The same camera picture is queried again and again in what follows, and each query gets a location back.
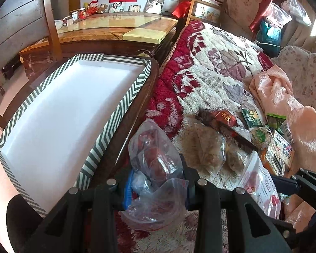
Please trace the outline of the red plush toy figure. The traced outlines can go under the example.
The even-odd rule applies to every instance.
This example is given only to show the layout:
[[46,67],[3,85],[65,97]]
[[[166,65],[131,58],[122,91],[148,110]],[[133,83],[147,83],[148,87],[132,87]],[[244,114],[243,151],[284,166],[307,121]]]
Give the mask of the red plush toy figure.
[[93,0],[90,3],[87,4],[86,17],[92,16],[92,15],[98,14],[98,13],[99,13],[98,0]]

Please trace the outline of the round green white snack packet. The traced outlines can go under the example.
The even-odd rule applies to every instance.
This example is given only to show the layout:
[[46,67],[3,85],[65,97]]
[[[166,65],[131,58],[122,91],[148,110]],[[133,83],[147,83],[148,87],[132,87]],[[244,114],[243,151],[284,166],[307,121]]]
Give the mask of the round green white snack packet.
[[272,140],[272,133],[268,127],[253,127],[249,131],[251,142],[258,148],[263,149],[269,146]]

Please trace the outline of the teal plastic bag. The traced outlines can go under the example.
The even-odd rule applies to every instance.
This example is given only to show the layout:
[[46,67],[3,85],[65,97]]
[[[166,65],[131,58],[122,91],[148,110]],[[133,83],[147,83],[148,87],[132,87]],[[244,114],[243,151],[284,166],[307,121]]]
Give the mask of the teal plastic bag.
[[268,24],[266,20],[260,23],[259,31],[256,34],[256,41],[259,46],[268,52],[279,52],[281,49],[281,29]]

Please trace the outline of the pink satin cloth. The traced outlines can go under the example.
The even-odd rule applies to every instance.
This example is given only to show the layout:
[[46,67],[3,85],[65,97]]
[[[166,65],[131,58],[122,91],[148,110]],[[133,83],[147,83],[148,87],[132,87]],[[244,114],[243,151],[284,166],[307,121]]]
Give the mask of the pink satin cloth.
[[264,114],[286,117],[295,149],[290,172],[296,173],[300,167],[316,172],[316,110],[303,106],[294,97],[286,73],[274,65],[253,76],[249,90]]

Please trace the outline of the wooden chair frame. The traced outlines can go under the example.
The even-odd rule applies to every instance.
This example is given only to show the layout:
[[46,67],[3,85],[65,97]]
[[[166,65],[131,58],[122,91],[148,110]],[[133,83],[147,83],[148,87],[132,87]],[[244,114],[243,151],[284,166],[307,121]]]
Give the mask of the wooden chair frame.
[[[22,50],[47,38],[51,58],[63,58],[51,0],[0,0],[0,73]],[[0,94],[5,89],[0,83]]]

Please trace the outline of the white pink snack pouch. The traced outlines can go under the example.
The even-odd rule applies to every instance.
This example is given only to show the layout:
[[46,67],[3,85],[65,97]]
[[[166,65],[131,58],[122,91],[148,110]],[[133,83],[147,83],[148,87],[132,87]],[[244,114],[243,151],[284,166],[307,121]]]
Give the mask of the white pink snack pouch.
[[248,166],[238,186],[245,189],[265,215],[274,219],[279,218],[280,198],[274,181],[268,170],[262,165],[257,152],[251,153]]

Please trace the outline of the green striped cardboard box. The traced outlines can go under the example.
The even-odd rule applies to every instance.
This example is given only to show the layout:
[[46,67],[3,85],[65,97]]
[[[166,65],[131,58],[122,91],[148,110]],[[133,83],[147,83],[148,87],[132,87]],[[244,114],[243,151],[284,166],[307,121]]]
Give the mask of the green striped cardboard box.
[[88,188],[152,66],[147,58],[76,54],[14,113],[0,137],[0,162],[40,216],[69,188]]

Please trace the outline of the dark brown long snack package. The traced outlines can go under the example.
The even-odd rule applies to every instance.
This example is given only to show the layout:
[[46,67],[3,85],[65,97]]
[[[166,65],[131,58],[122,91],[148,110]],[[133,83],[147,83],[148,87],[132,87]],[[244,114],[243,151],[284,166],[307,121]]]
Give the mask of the dark brown long snack package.
[[209,109],[199,109],[196,119],[201,121],[204,125],[209,126],[221,133],[229,143],[234,143],[244,151],[251,153],[258,152],[258,148],[251,142],[250,133],[244,127],[227,125],[217,121],[214,118],[214,111]]

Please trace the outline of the clear bag of red dates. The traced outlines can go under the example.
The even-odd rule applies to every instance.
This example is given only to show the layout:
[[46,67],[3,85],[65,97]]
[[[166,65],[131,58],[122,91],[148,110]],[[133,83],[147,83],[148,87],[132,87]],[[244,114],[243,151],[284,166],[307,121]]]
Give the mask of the clear bag of red dates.
[[129,141],[127,201],[120,212],[130,228],[153,232],[171,225],[185,213],[188,181],[181,157],[166,133],[146,119]]

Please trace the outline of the red gold snack packet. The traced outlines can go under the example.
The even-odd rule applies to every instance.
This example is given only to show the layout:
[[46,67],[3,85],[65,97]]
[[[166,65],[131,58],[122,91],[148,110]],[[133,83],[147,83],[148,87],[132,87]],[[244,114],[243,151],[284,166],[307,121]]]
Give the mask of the red gold snack packet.
[[222,109],[222,110],[216,110],[213,113],[214,113],[214,118],[217,121],[227,125],[228,127],[238,126],[236,117],[230,111],[226,109]]

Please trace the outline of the dark green snack packet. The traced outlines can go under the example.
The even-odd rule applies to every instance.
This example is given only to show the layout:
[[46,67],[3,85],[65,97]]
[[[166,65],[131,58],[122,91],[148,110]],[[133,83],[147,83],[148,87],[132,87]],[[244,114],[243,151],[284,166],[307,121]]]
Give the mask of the dark green snack packet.
[[241,111],[249,129],[251,129],[252,127],[263,126],[256,110],[242,109]]

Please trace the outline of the clear bag of brown snacks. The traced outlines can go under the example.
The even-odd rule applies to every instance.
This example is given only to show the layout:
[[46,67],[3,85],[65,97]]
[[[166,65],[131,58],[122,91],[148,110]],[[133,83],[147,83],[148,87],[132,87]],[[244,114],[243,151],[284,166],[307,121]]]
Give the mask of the clear bag of brown snacks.
[[196,150],[200,164],[216,176],[226,161],[225,138],[215,129],[194,123]]

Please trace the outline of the marble top coffee table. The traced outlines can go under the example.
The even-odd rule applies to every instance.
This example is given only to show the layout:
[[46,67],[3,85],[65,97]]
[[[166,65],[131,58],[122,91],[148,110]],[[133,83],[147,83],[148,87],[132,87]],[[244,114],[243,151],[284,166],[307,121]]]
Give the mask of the marble top coffee table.
[[80,52],[140,54],[155,56],[159,48],[171,44],[178,20],[159,14],[96,14],[62,27],[58,32],[62,55]]

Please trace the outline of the red floral plush blanket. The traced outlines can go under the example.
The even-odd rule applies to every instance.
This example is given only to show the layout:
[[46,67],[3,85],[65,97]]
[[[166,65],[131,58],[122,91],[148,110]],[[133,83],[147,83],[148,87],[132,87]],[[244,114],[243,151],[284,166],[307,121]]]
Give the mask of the red floral plush blanket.
[[217,174],[200,163],[196,119],[200,110],[227,110],[241,131],[247,129],[242,111],[264,113],[250,93],[247,79],[262,72],[258,52],[239,37],[201,21],[190,22],[163,63],[144,119],[165,131],[189,167],[217,187],[232,190],[241,176],[224,164]]

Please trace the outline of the floral sofa cushion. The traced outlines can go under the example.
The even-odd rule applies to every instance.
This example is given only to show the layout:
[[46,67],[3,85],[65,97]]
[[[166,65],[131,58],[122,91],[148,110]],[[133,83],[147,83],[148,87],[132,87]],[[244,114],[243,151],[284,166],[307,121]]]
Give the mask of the floral sofa cushion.
[[286,46],[271,62],[287,74],[295,98],[302,105],[316,110],[316,53],[297,46]]

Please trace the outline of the framed wedding photo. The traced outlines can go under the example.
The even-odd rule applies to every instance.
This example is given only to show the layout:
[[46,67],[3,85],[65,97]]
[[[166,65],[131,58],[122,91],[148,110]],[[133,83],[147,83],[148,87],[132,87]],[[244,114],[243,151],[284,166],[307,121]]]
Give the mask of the framed wedding photo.
[[147,0],[144,8],[145,13],[160,14],[165,0]]

